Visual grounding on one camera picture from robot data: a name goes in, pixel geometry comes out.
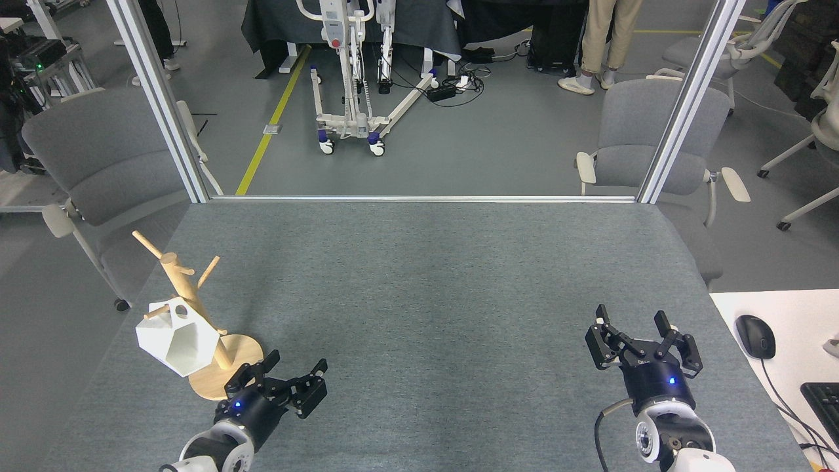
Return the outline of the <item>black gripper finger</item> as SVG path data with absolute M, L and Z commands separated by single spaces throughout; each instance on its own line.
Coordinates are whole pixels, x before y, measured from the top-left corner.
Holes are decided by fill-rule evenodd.
M 323 376 L 327 370 L 327 360 L 322 358 L 306 376 L 285 380 L 282 386 L 284 405 L 288 410 L 293 410 L 298 418 L 308 418 L 326 397 L 326 380 Z
M 686 369 L 686 376 L 689 379 L 695 378 L 703 368 L 695 338 L 690 334 L 681 334 L 671 325 L 663 310 L 654 315 L 654 323 L 662 337 L 662 341 L 654 349 L 654 358 L 658 361 L 664 359 L 671 347 L 675 346 L 681 356 L 681 367 Z
M 236 395 L 248 387 L 254 387 L 258 393 L 266 394 L 268 390 L 264 386 L 265 374 L 273 370 L 273 367 L 280 360 L 281 355 L 279 355 L 279 350 L 274 349 L 262 361 L 256 364 L 241 364 L 231 379 L 224 385 L 227 398 L 236 397 Z
M 597 370 L 606 370 L 621 352 L 634 349 L 632 338 L 611 325 L 604 304 L 596 308 L 595 323 L 585 333 L 585 343 Z

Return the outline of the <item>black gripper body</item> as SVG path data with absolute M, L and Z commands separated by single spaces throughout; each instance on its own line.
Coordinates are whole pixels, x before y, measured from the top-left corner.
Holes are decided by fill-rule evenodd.
M 621 359 L 621 373 L 627 395 L 633 401 L 633 415 L 654 401 L 680 401 L 695 408 L 695 400 L 674 357 L 639 363 L 637 359 Z
M 287 412 L 288 400 L 290 395 L 286 392 L 276 389 L 263 393 L 257 385 L 250 385 L 219 402 L 214 422 L 229 420 L 243 426 L 254 443 L 254 451 L 258 453 L 281 421 L 281 416 Z

